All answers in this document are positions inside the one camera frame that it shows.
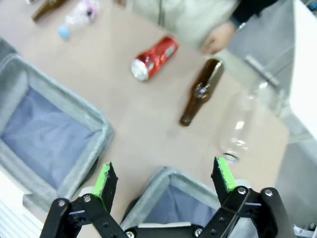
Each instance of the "black sleeve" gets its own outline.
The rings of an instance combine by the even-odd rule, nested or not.
[[[242,24],[247,22],[252,15],[259,15],[263,9],[276,2],[277,0],[241,0],[237,9],[233,12],[232,18]]]

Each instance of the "green tape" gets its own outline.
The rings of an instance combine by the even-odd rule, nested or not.
[[[100,198],[101,200],[102,200],[101,195],[103,193],[103,189],[105,187],[105,184],[108,178],[109,169],[110,169],[110,163],[104,164],[103,168],[100,171],[100,174],[98,176],[98,179],[93,191],[93,195]]]
[[[226,185],[227,192],[231,192],[237,186],[236,180],[234,180],[226,159],[224,157],[219,157],[217,158],[217,161]]]

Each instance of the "silver bolt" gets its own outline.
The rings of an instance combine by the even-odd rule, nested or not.
[[[65,201],[64,201],[64,200],[59,201],[59,202],[58,202],[58,205],[59,205],[60,207],[64,206],[64,205],[65,205]]]
[[[84,201],[85,201],[85,202],[90,202],[90,200],[91,200],[90,196],[86,196],[86,197],[84,198]]]
[[[199,237],[200,234],[202,233],[203,229],[198,228],[197,230],[195,230],[195,237]]]
[[[245,188],[240,187],[240,188],[238,188],[238,193],[240,193],[240,194],[244,195],[244,194],[246,194],[246,193],[247,193],[247,191],[245,190]]]
[[[127,232],[126,235],[127,235],[129,238],[134,238],[133,232]]]
[[[264,193],[266,194],[266,196],[269,196],[269,197],[272,197],[272,196],[273,196],[272,191],[269,190],[269,189],[265,190]]]

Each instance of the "person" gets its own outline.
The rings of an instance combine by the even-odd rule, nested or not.
[[[204,54],[225,49],[254,14],[277,0],[116,0]]]

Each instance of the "striped white surface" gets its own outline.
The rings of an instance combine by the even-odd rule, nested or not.
[[[43,225],[27,209],[23,214],[14,214],[0,201],[0,238],[38,238]]]

